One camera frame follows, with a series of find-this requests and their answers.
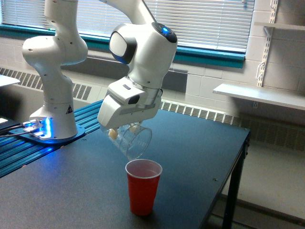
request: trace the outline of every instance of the wall heater vent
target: wall heater vent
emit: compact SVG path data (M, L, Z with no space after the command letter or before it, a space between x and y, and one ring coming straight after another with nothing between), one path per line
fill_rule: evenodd
M43 91L43 85L39 75L5 68L0 68L0 74L20 80L20 86L30 87ZM86 101L90 95L91 89L92 87L89 85L73 83L73 97Z
M225 112L207 108L162 100L160 109L210 119L216 122L236 125L251 129L251 140L265 142L276 146L284 146L294 150L305 151L305 128L283 125L277 122L256 118L239 118Z

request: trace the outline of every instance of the black table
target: black table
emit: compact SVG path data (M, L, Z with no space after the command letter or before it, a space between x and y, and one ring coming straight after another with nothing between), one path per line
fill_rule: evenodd
M94 131L0 179L1 229L204 227L232 174L224 228L230 228L249 130L159 111L143 158L163 166L154 211L129 211L124 155Z

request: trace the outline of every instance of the floor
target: floor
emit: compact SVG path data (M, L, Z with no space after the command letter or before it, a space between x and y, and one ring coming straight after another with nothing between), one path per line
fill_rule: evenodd
M228 184L209 219L221 228ZM233 229L305 229L305 152L250 142Z
M250 142L238 199L305 220L305 152Z
M209 218L207 229L220 229L223 221L225 198L220 198ZM280 214L238 203L232 229L305 229L305 221L298 222Z

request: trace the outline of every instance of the black cable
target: black cable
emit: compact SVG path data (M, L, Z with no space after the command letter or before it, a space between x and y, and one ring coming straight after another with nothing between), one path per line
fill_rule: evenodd
M14 130L14 129L18 129L18 128L23 128L23 125L15 125L15 126L7 127L3 130L0 130L0 135L3 134L3 133L8 132L10 130Z
M0 135L0 137L12 137L12 136L19 136L19 135L25 135L25 134L34 133L34 132L37 132L37 131L39 131L39 129L32 130L32 131L29 131L29 132L19 133L19 134L12 134L12 135Z

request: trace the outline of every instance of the clear plastic cup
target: clear plastic cup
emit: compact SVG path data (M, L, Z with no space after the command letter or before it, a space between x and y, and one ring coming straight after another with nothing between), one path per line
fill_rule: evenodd
M127 163L130 211L138 216L152 212L162 167L157 162L137 159Z
M116 130L106 130L102 126L101 129L130 161L142 156L153 135L151 129L138 123L123 125Z

